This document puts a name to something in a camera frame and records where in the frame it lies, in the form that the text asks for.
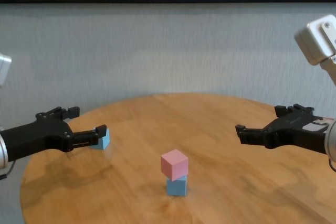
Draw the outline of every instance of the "wooden tabletop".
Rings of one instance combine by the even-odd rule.
[[[336,223],[336,174],[326,155],[240,144],[236,124],[258,128],[275,118],[273,106],[211,94],[154,95],[93,110],[71,128],[106,124],[112,143],[104,151],[33,155],[21,186],[25,221]],[[176,148],[189,157],[186,197],[166,195],[160,170],[160,155]]]

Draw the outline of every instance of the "blue cube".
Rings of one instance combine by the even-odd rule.
[[[171,181],[167,178],[166,191],[170,196],[186,196],[187,195],[187,175]]]
[[[109,129],[106,130],[106,136],[101,137],[98,139],[97,145],[91,145],[90,148],[97,149],[97,150],[105,150],[106,147],[110,144],[110,131]]]

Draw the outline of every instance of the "stacked cubes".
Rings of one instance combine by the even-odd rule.
[[[166,192],[171,196],[186,196],[189,160],[179,150],[161,156],[161,171],[167,177]]]

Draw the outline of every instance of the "pink cube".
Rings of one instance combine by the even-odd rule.
[[[188,157],[178,150],[173,150],[161,156],[161,171],[171,181],[187,175],[188,166]]]

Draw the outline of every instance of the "wood grain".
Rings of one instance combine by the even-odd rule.
[[[275,119],[262,103],[212,94],[160,94],[93,110],[74,131],[106,124],[112,143],[33,155],[22,180],[27,224],[336,223],[327,156],[294,146],[241,145],[236,124]],[[190,159],[188,196],[165,194],[160,155]]]

